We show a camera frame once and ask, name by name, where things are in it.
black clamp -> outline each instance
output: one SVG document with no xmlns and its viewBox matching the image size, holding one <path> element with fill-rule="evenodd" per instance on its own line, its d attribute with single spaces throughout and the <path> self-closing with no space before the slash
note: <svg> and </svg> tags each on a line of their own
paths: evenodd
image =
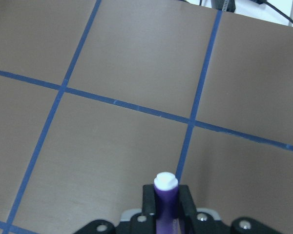
<svg viewBox="0 0 293 234">
<path fill-rule="evenodd" d="M 236 219 L 229 227 L 216 211 L 196 208 L 187 185 L 179 185 L 178 193 L 178 219 L 182 234 L 281 234 L 248 217 Z M 98 219 L 74 234 L 156 234 L 154 185 L 143 186 L 142 209 L 124 212 L 117 227 Z"/>
</svg>

silver screw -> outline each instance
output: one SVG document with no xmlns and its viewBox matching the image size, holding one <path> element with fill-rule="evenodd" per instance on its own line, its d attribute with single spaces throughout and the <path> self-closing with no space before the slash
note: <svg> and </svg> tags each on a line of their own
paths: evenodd
<svg viewBox="0 0 293 234">
<path fill-rule="evenodd" d="M 207 216 L 204 213 L 199 213 L 196 218 L 200 221 L 206 221 L 207 220 Z"/>
<path fill-rule="evenodd" d="M 98 232 L 104 232 L 107 230 L 107 226 L 105 224 L 101 224 L 97 227 Z"/>
<path fill-rule="evenodd" d="M 246 220 L 241 220 L 239 222 L 239 226 L 240 228 L 243 228 L 243 229 L 251 229 L 251 223 Z"/>
<path fill-rule="evenodd" d="M 141 215 L 141 216 L 138 216 L 137 220 L 138 220 L 138 222 L 143 223 L 147 220 L 147 217 L 144 215 Z"/>
</svg>

purple marker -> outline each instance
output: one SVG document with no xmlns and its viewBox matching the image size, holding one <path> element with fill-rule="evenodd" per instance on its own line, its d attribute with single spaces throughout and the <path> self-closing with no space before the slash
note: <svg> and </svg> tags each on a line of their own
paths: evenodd
<svg viewBox="0 0 293 234">
<path fill-rule="evenodd" d="M 178 180 L 170 172 L 161 172 L 154 179 L 156 193 L 156 234 L 178 233 Z"/>
</svg>

purple marker body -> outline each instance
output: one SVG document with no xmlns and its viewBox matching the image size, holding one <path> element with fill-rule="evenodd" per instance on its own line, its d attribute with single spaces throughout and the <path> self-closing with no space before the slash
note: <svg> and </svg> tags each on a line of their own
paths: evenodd
<svg viewBox="0 0 293 234">
<path fill-rule="evenodd" d="M 178 180 L 170 172 L 161 172 L 154 179 L 156 193 L 156 234 L 178 233 Z"/>
</svg>

black object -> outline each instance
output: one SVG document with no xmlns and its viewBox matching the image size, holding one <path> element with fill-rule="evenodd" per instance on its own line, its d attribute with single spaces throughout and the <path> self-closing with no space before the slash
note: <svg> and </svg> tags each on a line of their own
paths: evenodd
<svg viewBox="0 0 293 234">
<path fill-rule="evenodd" d="M 278 12 L 280 15 L 282 15 L 284 18 L 286 18 L 288 21 L 290 21 L 293 24 L 293 19 L 291 19 L 290 17 L 288 17 L 286 14 L 284 14 L 282 11 L 280 11 L 278 8 L 276 8 L 274 5 L 272 5 L 271 3 L 267 2 L 267 0 L 251 0 L 257 4 L 266 4 L 267 6 L 271 7 L 273 10 L 275 10 L 276 12 Z"/>
<path fill-rule="evenodd" d="M 215 8 L 217 10 L 222 10 L 224 6 L 225 0 L 211 0 L 211 6 L 212 8 Z M 234 12 L 235 11 L 235 2 L 234 0 L 230 0 L 227 11 L 229 12 Z"/>
<path fill-rule="evenodd" d="M 182 234 L 281 234 L 252 218 L 238 218 L 229 227 L 213 214 L 197 211 L 187 185 L 179 185 L 178 218 Z M 154 185 L 143 186 L 141 213 L 117 227 L 106 220 L 95 220 L 74 234 L 156 234 Z"/>
</svg>

